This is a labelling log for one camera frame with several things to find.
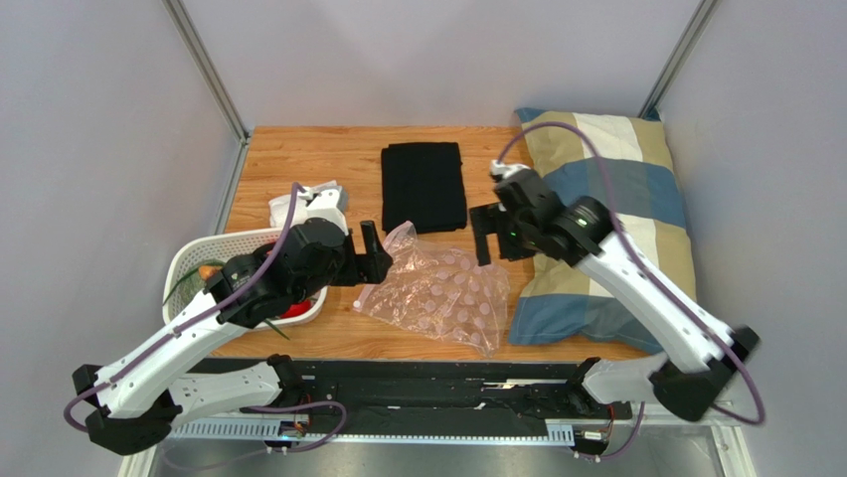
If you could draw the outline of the left aluminium frame post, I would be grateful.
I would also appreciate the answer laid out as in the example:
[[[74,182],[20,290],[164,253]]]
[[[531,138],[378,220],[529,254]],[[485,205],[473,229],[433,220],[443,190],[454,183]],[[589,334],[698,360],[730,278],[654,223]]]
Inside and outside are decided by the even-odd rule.
[[[170,15],[177,32],[234,136],[240,144],[245,145],[251,138],[251,133],[227,91],[185,2],[182,0],[163,0],[162,4]]]

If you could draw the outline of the orange fake carrot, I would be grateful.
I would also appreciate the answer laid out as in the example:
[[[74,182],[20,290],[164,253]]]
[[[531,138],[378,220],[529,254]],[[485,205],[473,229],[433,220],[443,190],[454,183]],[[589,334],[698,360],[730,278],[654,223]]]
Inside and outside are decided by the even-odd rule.
[[[219,264],[204,264],[198,267],[198,275],[204,281],[210,280],[223,267]]]

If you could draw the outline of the white rolled towel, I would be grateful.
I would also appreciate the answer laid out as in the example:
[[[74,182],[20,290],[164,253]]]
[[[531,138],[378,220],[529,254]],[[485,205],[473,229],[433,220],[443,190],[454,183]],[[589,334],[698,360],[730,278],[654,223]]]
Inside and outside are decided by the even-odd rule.
[[[307,202],[324,191],[337,190],[339,184],[336,180],[331,180],[316,186],[301,186],[297,192],[297,201],[295,204],[294,214],[297,219],[304,218],[306,214]],[[289,205],[292,195],[286,194],[271,199],[268,202],[269,208],[269,226],[271,228],[282,228],[288,216]]]

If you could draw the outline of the black folded cloth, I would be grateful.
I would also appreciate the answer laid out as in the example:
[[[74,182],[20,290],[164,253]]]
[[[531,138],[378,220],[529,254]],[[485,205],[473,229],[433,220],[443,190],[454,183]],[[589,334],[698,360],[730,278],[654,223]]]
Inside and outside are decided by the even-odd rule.
[[[405,222],[420,234],[467,225],[459,145],[455,142],[391,144],[381,151],[382,229]]]

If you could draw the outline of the right aluminium frame post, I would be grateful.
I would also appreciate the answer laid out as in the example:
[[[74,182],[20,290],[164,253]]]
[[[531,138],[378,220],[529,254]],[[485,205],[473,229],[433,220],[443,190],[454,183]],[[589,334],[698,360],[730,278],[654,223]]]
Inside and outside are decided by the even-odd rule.
[[[682,71],[686,61],[722,4],[721,0],[701,0],[662,67],[652,89],[642,104],[638,117],[658,120],[658,107]]]

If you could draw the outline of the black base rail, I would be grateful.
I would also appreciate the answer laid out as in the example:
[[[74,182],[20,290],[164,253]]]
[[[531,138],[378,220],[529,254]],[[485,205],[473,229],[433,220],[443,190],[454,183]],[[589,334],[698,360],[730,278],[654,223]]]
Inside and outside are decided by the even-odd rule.
[[[601,404],[569,363],[271,362],[282,393],[271,412],[252,404],[193,419],[176,437],[255,440],[275,447],[338,441],[553,445],[598,454],[644,422],[635,401]]]

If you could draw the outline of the clear zip top bag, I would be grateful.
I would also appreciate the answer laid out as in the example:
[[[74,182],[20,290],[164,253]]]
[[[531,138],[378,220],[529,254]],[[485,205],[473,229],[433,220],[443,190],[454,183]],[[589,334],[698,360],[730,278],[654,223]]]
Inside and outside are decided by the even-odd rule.
[[[363,288],[355,311],[485,358],[499,351],[511,290],[503,267],[480,266],[470,251],[422,240],[410,222],[388,233],[383,247],[393,264],[382,283]]]

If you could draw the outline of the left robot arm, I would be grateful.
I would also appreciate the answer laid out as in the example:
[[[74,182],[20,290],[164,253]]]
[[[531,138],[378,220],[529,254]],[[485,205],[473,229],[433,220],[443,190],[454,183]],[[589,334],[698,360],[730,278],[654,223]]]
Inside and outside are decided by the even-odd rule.
[[[327,286],[380,284],[393,259],[373,222],[361,225],[365,250],[325,219],[283,229],[274,243],[230,258],[174,318],[111,365],[82,365],[77,395],[92,412],[78,429],[115,454],[141,452],[173,429],[220,412],[298,403],[302,380],[287,356],[228,373],[197,374],[213,351],[285,314]]]

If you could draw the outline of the white perforated plastic basket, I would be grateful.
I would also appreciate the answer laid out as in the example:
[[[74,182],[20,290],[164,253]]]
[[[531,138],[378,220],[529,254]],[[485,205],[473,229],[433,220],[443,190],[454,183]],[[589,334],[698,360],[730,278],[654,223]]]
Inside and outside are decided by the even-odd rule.
[[[281,229],[260,229],[197,238],[190,241],[177,252],[171,261],[166,275],[164,296],[169,292],[177,279],[201,261],[216,259],[226,262],[236,255],[250,253],[261,245],[273,243],[280,232]],[[197,291],[188,292],[186,288],[179,294],[174,294],[167,305],[162,305],[164,322],[169,323],[172,318],[181,313],[196,293]],[[328,288],[324,287],[309,298],[309,301],[312,302],[312,307],[308,313],[289,319],[280,319],[277,317],[271,323],[279,330],[307,324],[320,314],[327,297]]]

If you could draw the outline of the plaid pillow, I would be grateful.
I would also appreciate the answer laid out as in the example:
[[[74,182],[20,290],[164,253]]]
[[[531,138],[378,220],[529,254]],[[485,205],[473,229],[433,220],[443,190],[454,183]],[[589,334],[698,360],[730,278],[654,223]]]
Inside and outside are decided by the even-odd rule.
[[[605,114],[524,107],[516,111],[534,169],[568,205],[581,196],[604,202],[605,186],[590,149],[568,123],[603,156],[615,210],[633,243],[689,297],[696,278],[683,198],[661,122]],[[595,342],[619,341],[650,355],[655,338],[601,285],[567,264],[533,258],[534,276],[513,314],[508,341],[517,346],[557,343],[575,335]]]

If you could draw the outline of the aluminium frame post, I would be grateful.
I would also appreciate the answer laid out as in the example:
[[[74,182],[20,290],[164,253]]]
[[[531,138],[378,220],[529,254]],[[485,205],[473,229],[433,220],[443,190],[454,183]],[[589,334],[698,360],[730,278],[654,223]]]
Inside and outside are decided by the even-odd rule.
[[[163,0],[162,4],[170,15],[177,32],[234,136],[240,144],[245,145],[251,138],[251,133],[227,91],[185,2],[182,0]]]
[[[701,0],[662,67],[652,89],[642,104],[638,117],[658,120],[658,107],[682,71],[686,61],[722,4],[721,0]]]

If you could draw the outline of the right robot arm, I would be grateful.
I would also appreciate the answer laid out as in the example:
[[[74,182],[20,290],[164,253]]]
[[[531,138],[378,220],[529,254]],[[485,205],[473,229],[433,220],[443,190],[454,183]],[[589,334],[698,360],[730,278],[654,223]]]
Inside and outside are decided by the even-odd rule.
[[[569,387],[597,403],[659,403],[686,421],[716,409],[716,401],[758,346],[749,327],[731,328],[700,308],[621,230],[600,201],[582,196],[565,205],[533,169],[493,162],[494,204],[469,214],[479,265],[497,235],[510,261],[542,254],[566,263],[608,291],[659,343],[660,353],[637,360],[590,358]]]

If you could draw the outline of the red fake apple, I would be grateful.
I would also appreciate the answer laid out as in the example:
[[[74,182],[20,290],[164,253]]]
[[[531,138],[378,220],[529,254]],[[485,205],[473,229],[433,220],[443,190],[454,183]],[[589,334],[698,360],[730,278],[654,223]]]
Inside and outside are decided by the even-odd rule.
[[[303,301],[293,304],[286,312],[279,316],[280,319],[296,318],[310,311],[312,307],[311,301]]]

